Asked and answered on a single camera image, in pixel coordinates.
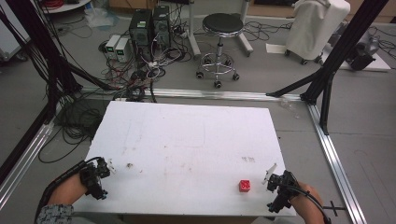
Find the aluminium floor rail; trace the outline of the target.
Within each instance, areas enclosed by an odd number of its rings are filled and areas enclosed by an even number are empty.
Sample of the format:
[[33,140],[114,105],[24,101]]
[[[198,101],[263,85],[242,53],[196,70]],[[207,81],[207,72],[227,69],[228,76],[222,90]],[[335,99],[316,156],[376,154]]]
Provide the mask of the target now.
[[329,163],[333,178],[340,191],[347,213],[353,224],[368,224],[367,220],[361,210],[361,206],[357,200],[353,188],[351,187],[347,174],[337,154],[336,148],[332,142],[331,137],[324,132],[319,125],[320,113],[315,105],[307,107],[311,118],[313,120],[316,132],[318,134],[319,142],[325,154],[325,158]]
[[261,92],[242,91],[198,91],[177,89],[153,89],[156,97],[191,98],[206,100],[249,101],[249,102],[301,102],[298,94],[284,94],[280,97],[269,96]]
[[52,119],[49,119],[49,109],[49,105],[43,107],[6,161],[0,166],[0,211],[7,204],[53,131],[54,123]]

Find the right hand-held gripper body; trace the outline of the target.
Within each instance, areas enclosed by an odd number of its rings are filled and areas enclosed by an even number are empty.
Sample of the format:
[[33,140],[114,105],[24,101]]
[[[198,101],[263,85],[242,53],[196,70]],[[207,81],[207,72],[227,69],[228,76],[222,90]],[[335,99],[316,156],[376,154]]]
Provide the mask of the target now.
[[278,213],[284,207],[290,208],[290,199],[298,195],[299,184],[292,172],[285,170],[282,175],[271,174],[267,189],[276,191],[275,199],[268,203],[268,209],[272,213]]

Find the white bench power supply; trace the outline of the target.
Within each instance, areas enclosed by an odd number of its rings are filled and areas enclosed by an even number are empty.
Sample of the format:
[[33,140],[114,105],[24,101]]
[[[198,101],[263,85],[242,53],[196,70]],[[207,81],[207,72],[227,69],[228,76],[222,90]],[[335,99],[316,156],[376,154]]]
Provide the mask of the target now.
[[107,41],[105,48],[106,48],[106,56],[108,59],[110,60],[117,59],[116,46],[118,45],[119,40],[120,40],[120,35],[113,35]]
[[120,63],[126,63],[130,58],[129,40],[122,37],[115,48],[117,59]]

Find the clear plastic wrap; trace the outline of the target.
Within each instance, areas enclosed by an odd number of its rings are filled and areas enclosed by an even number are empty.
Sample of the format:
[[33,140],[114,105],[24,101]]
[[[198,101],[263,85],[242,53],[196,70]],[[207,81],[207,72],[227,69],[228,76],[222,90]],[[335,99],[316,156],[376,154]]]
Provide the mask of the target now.
[[300,114],[297,111],[297,107],[293,102],[289,101],[286,98],[281,98],[280,105],[286,110],[288,110],[296,119],[300,117]]

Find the black computer tower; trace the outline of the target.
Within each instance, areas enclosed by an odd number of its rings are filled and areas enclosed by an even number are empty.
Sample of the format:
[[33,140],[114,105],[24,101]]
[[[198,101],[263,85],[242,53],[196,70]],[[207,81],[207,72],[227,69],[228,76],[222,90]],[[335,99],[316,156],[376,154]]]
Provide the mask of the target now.
[[134,55],[138,62],[142,62],[141,54],[153,38],[152,11],[146,8],[138,8],[134,11],[129,25],[129,33],[134,46]]
[[169,13],[169,6],[156,6],[153,9],[154,40],[159,49],[171,46]]

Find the black device on white board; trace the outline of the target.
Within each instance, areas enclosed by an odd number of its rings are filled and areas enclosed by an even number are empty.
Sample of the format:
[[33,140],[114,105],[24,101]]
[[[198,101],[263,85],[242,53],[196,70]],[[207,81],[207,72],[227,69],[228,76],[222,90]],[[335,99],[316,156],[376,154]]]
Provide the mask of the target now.
[[[328,43],[322,50],[322,61],[325,62],[335,44],[341,38],[345,27],[339,27],[330,37]],[[378,71],[387,72],[390,67],[379,57],[379,38],[365,32],[358,43],[348,53],[341,65],[341,69],[353,71]]]

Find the black frame post with braces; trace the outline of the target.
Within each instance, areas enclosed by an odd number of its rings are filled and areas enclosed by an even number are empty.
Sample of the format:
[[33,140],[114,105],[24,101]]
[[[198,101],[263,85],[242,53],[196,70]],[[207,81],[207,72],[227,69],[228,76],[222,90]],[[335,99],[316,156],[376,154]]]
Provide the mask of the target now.
[[340,40],[337,42],[330,55],[318,71],[278,91],[267,93],[267,96],[280,97],[309,84],[308,89],[300,95],[300,99],[309,105],[315,105],[322,95],[319,116],[319,127],[328,135],[328,116],[332,94],[332,81],[341,64],[358,44],[363,34],[374,22],[376,17],[386,6],[389,0],[364,0],[354,15]]

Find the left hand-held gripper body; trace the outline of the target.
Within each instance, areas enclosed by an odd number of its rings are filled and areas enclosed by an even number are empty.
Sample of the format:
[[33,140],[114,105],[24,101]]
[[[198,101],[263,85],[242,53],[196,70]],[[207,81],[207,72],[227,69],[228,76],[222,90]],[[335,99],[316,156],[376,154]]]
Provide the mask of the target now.
[[86,195],[91,195],[96,200],[104,200],[107,191],[103,189],[101,180],[110,176],[110,170],[104,158],[96,157],[79,171],[80,182],[87,189]]

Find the person's right hand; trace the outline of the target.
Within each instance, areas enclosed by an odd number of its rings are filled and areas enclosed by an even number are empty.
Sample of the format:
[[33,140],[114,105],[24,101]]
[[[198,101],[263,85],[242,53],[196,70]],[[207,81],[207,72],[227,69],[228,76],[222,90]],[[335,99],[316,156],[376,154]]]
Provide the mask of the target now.
[[[318,200],[319,204],[323,204],[323,201],[321,200],[315,188],[303,182],[299,182],[299,186],[302,190],[308,191],[313,197],[315,197]],[[317,208],[317,206],[307,196],[304,196],[302,194],[299,194],[298,196],[295,196],[292,199],[290,199],[290,204],[294,207],[296,212],[297,209]]]

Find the black round stool on casters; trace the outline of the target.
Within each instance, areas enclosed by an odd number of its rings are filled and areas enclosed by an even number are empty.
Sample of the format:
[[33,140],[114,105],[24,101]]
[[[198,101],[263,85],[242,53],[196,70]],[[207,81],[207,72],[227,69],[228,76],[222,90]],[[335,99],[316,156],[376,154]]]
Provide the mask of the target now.
[[215,13],[204,17],[202,27],[207,34],[217,36],[219,42],[216,52],[209,52],[201,58],[195,76],[202,79],[205,74],[212,74],[215,77],[214,87],[219,89],[222,86],[219,75],[232,73],[233,80],[240,78],[234,67],[233,58],[222,50],[222,39],[241,35],[244,24],[231,14]]

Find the clear plastic bag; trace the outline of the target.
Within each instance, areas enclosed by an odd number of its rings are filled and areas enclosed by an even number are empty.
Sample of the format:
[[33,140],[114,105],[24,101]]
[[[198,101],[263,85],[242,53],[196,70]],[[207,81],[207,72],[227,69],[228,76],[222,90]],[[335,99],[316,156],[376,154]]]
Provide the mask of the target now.
[[119,18],[113,13],[108,12],[105,8],[87,8],[84,10],[87,25],[90,28],[108,28],[113,27],[119,22]]

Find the round white table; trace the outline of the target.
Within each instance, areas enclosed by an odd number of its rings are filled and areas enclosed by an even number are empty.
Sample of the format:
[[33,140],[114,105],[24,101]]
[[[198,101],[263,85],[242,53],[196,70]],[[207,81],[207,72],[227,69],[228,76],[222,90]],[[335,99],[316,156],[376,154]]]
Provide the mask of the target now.
[[79,7],[85,7],[92,0],[76,0],[76,3],[68,3],[66,0],[42,0],[41,9],[47,14],[66,12]]

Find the person's left hand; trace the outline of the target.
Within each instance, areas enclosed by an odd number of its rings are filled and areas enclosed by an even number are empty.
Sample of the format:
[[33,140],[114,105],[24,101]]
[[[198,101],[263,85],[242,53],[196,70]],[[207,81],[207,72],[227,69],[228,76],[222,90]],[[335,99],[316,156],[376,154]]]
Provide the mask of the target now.
[[81,183],[80,175],[72,175],[52,192],[48,204],[70,205],[76,202],[86,192],[87,188]]

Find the white paper sheet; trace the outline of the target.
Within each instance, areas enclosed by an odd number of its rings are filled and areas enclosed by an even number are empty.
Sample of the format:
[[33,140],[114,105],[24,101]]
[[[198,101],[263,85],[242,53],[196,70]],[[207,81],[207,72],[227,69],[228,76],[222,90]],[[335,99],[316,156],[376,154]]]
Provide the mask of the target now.
[[286,51],[284,45],[266,44],[266,51],[268,53],[283,54]]

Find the white cloth-covered cart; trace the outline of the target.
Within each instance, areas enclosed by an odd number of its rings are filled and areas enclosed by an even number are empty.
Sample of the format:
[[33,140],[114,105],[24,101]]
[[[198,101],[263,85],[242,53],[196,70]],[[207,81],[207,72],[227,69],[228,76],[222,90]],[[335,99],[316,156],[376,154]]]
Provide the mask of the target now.
[[285,55],[294,53],[301,58],[301,64],[315,60],[349,11],[346,0],[298,0]]

